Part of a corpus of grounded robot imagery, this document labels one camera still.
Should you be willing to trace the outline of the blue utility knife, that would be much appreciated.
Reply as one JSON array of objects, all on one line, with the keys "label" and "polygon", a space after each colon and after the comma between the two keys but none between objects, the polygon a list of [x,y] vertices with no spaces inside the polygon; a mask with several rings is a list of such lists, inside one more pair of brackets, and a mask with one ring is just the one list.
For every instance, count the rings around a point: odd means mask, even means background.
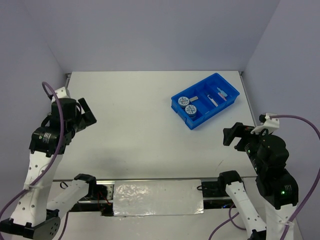
[{"label": "blue utility knife", "polygon": [[222,90],[220,89],[219,87],[217,87],[217,90],[224,96],[224,97],[227,97],[228,95]]}]

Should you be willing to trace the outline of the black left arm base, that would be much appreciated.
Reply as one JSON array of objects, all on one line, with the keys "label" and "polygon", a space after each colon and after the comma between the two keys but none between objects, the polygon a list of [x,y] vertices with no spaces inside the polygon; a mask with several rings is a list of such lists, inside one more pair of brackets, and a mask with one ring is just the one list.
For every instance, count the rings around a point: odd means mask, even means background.
[{"label": "black left arm base", "polygon": [[95,195],[81,198],[70,210],[71,212],[99,212],[101,216],[112,217],[113,184],[98,184]]}]

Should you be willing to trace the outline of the grey metal blade case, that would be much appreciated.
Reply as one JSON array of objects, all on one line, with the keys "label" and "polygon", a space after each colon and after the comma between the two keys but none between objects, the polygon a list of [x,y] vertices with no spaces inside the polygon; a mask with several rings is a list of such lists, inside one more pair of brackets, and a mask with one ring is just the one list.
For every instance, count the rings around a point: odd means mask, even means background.
[{"label": "grey metal blade case", "polygon": [[199,98],[198,98],[197,96],[194,96],[194,97],[190,98],[189,101],[190,101],[190,102],[194,102],[194,101],[196,101],[196,100],[198,100],[198,99],[199,99]]}]

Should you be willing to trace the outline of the pink utility knife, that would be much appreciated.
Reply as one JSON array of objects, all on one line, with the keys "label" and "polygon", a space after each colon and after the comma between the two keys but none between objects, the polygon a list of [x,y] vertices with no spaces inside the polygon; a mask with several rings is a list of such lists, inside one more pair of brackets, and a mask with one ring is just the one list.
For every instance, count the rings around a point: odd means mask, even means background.
[{"label": "pink utility knife", "polygon": [[218,92],[218,95],[226,102],[227,99],[226,97],[221,93],[221,92]]}]

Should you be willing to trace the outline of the blue capped white marker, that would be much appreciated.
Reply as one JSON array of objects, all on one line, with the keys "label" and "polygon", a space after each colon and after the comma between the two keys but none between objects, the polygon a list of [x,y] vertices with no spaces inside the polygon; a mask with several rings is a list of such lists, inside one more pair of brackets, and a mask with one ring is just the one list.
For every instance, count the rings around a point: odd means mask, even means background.
[{"label": "blue capped white marker", "polygon": [[207,97],[215,107],[219,106],[218,103],[209,94],[207,95]]}]

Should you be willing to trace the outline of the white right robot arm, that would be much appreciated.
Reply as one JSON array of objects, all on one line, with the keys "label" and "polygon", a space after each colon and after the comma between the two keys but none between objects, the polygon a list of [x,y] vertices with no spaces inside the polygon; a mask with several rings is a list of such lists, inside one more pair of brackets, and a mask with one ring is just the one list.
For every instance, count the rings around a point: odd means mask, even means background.
[{"label": "white right robot arm", "polygon": [[266,220],[253,206],[240,175],[235,170],[221,172],[216,181],[203,181],[196,190],[204,197],[228,196],[238,210],[249,240],[294,239],[294,213],[298,209],[299,187],[286,170],[289,152],[285,141],[274,135],[280,121],[276,114],[265,113],[254,127],[235,123],[223,129],[223,145],[235,138],[235,150],[247,154],[256,173],[256,186],[264,201]]}]

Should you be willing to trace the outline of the blue tape roll jar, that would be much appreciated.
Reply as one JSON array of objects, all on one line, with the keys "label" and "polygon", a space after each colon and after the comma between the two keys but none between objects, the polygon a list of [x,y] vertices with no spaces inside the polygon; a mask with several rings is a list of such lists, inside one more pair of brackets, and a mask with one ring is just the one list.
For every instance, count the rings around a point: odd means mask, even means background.
[{"label": "blue tape roll jar", "polygon": [[190,118],[194,118],[194,117],[197,115],[197,112],[198,112],[197,108],[196,108],[194,105],[192,105],[192,104],[187,105],[187,106],[184,108],[184,110],[185,110],[185,113],[186,113]]}]

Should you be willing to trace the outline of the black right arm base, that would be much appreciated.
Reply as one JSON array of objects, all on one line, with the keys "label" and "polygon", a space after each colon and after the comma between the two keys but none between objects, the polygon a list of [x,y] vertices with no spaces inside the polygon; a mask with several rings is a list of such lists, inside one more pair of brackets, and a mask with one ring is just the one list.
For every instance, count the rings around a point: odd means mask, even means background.
[{"label": "black right arm base", "polygon": [[233,204],[231,198],[221,190],[217,179],[202,181],[196,189],[202,192],[205,210],[229,209]]}]

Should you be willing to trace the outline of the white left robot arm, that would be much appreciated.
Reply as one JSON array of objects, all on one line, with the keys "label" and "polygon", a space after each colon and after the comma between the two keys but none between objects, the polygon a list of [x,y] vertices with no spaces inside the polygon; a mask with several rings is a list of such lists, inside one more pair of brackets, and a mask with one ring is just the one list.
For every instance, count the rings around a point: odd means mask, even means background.
[{"label": "white left robot arm", "polygon": [[61,98],[31,136],[29,166],[23,190],[13,199],[17,206],[0,222],[2,233],[31,240],[52,240],[62,218],[82,198],[97,196],[97,180],[78,174],[57,197],[49,200],[58,165],[76,133],[97,122],[84,98]]}]

